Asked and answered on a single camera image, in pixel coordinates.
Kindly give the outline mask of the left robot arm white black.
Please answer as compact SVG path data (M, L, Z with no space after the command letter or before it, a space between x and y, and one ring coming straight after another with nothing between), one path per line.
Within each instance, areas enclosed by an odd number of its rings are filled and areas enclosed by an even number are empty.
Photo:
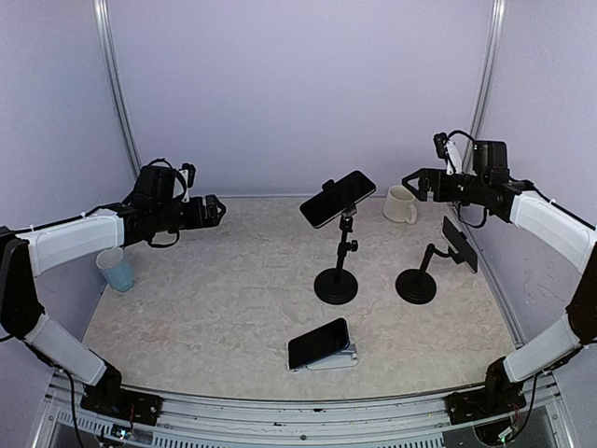
M196 174L185 163L173 168L156 159L142 167L132 191L119 203L22 230L1 230L1 327L49 362L94 388L95 401L113 415L131 405L130 393L117 383L119 372L94 354L46 313L35 279L64 263L138 243L155 247L161 232L214 228L227 212L215 195L189 194Z

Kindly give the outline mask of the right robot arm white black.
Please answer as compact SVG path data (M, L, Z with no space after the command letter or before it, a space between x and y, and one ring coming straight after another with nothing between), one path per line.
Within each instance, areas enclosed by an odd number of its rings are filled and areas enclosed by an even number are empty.
M520 385L596 340L596 228L551 200L529 180L515 180L502 141L472 143L471 173L464 171L459 151L446 133L434 137L443 169L421 168L403 178L403 186L422 202L480 205L484 212L524 230L554 249L581 275L564 315L522 348L492 364L478 407L499 413Z

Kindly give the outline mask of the tall black phone stand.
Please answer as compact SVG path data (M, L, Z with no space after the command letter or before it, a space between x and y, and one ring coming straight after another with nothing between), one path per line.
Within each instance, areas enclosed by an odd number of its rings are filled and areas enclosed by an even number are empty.
M358 291L358 282L355 276L344 269L344 262L349 253L358 250L358 242L349 240L349 234L354 231L354 215L356 205L344 210L340 218L340 242L337 248L336 265L321 271L314 280L314 292L323 302L332 305L342 305L350 302Z

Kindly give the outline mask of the short bent black phone stand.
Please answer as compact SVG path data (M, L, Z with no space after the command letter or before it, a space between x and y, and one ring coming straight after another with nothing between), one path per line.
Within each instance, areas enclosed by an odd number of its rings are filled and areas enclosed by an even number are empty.
M437 284L427 268L432 257L452 259L456 264L464 262L462 256L450 247L447 252L442 252L434 244L429 244L423 254L421 265L417 269L407 269L399 274L395 281L398 296L411 304L424 305L435 298Z

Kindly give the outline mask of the purple phone black screen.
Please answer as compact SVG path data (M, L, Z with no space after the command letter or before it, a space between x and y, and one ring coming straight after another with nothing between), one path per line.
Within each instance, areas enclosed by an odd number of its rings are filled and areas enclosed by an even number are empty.
M372 180L355 170L338 181L328 180L319 193L299 206L299 211L313 228L319 229L376 189Z

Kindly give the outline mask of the blue phone black screen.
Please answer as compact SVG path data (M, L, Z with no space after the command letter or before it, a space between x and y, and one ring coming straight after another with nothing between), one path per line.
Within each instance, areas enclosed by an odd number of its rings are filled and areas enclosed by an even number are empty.
M288 345L288 369L300 369L316 361L337 354L350 345L348 325L344 318L337 318L323 326L308 331Z

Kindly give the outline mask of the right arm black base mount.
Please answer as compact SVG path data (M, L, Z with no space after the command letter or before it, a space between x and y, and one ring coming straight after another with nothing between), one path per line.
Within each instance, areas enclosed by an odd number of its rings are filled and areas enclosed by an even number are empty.
M452 425L473 422L526 406L523 382L511 382L504 367L504 358L486 370L484 386L467 392L454 392L445 399Z

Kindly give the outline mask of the grey folding phone stand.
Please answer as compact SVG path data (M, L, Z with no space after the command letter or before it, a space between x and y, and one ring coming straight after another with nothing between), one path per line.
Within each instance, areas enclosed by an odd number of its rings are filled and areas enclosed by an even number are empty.
M331 371L349 369L355 367L359 362L357 347L354 343L348 345L345 349L324 357L320 360L314 361L307 365L294 369L294 371Z

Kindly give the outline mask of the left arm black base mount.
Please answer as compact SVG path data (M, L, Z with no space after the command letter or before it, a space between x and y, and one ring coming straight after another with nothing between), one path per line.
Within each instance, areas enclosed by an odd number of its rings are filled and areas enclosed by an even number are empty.
M160 416L162 397L122 387L122 375L109 366L96 385L84 385L83 409L100 415L154 427Z

